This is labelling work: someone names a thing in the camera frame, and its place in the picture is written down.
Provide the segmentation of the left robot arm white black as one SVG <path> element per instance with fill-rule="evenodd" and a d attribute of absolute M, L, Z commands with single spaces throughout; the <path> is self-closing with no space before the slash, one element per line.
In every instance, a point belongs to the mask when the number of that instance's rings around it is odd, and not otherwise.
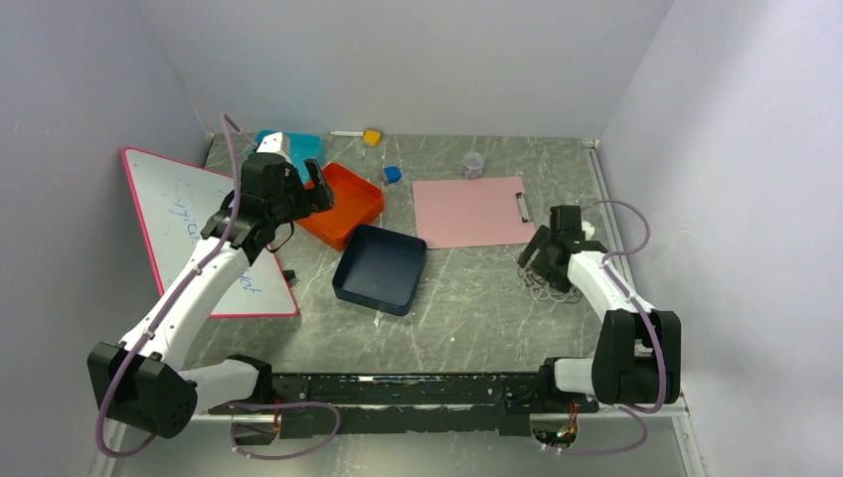
<path fill-rule="evenodd" d="M 257 152 L 233 177 L 233 189 L 209 216 L 194 251 L 153 308 L 115 344 L 87 357 L 97 404 L 94 439 L 103 453 L 109 420 L 172 438 L 198 411 L 217 406 L 260 413 L 276 404 L 271 366 L 233 355 L 184 371 L 186 353 L 228 290 L 274 241 L 282 225 L 327 212 L 334 194 L 314 158 L 309 180 L 278 153 Z"/>

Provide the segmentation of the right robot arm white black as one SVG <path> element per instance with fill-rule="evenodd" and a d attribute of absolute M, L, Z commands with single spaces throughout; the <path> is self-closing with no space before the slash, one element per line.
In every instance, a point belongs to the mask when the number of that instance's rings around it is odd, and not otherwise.
<path fill-rule="evenodd" d="M 536 386 L 539 404 L 559 411 L 575 394 L 655 413 L 680 395 L 681 321 L 642 298 L 614 266 L 615 252 L 586 231 L 583 209 L 550 210 L 518 258 L 521 275 L 556 299 L 578 294 L 600 322 L 589 358 L 554 358 Z"/>

